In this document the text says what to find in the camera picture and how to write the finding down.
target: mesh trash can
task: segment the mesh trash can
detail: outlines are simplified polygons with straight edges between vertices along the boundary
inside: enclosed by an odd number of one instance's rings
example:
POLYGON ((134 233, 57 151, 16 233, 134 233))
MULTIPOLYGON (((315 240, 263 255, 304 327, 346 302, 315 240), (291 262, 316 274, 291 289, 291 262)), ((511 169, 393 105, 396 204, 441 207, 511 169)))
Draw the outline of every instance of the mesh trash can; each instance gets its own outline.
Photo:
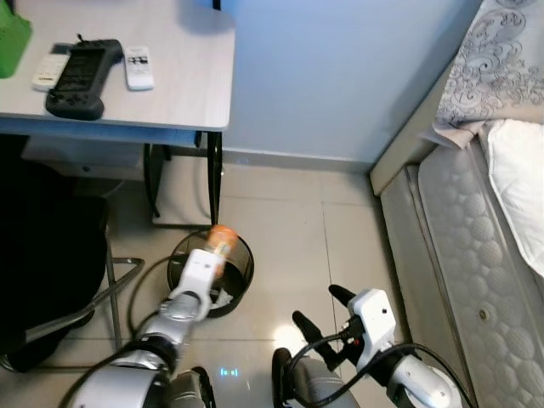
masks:
MULTIPOLYGON (((193 232, 185 237, 172 252, 172 259, 168 262, 167 279, 172 290, 179 283, 179 278, 193 249, 204 249, 207 241, 207 230, 193 232)), ((210 309, 207 317, 221 317, 232 312, 240 303, 247 289, 252 283, 255 263, 253 254, 247 243, 240 237, 236 246, 230 251, 224 266, 223 276, 216 280, 213 288, 223 288, 232 299, 225 305, 210 309)))

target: black remote control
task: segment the black remote control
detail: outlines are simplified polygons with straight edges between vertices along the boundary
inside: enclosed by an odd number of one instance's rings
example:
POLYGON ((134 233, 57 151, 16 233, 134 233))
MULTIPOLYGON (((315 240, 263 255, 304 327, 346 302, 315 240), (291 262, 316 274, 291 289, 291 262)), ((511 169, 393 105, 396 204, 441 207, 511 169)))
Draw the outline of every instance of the black remote control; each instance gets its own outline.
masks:
POLYGON ((100 94, 110 68, 122 59, 122 46, 117 40, 81 40, 70 54, 57 84, 45 99, 45 109, 68 119, 100 119, 104 113, 100 94))

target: tile floor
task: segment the tile floor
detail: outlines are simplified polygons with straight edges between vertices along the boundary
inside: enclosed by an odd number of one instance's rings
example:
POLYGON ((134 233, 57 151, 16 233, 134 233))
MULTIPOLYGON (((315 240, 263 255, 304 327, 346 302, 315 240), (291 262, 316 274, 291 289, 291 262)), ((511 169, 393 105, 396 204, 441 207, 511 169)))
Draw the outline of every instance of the tile floor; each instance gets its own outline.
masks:
MULTIPOLYGON (((203 162, 193 177, 196 194, 205 194, 203 162)), ((367 180, 345 173, 310 172, 269 167, 226 165, 220 222, 236 229, 255 257, 252 286, 239 307, 224 318, 198 326, 182 368, 204 366, 212 378, 219 408, 271 408, 270 363, 277 347, 296 351, 303 345, 291 322, 303 311, 322 330, 332 333, 347 318, 346 310, 327 293, 331 283, 354 292, 379 287, 388 292, 397 316, 398 293, 385 242, 379 201, 367 180), (221 377, 221 369, 238 377, 221 377)), ((187 197, 188 207, 196 205, 187 197)), ((147 265, 167 256, 186 232, 151 225, 143 185, 127 184, 110 198, 110 236, 114 256, 145 259, 147 265)), ((168 294, 165 269, 158 269, 137 298, 135 315, 147 315, 168 294)), ((123 267, 116 273, 123 273, 123 267)), ((131 286, 119 297, 123 336, 124 311, 131 286)), ((72 331, 50 364, 90 365, 113 351, 108 305, 93 320, 72 331)), ((399 325, 396 338, 405 337, 399 325)), ((344 364, 347 380, 354 369, 344 364)), ((54 408, 75 373, 0 371, 0 406, 54 408)), ((354 388, 361 406, 390 407, 383 389, 371 379, 354 388)))

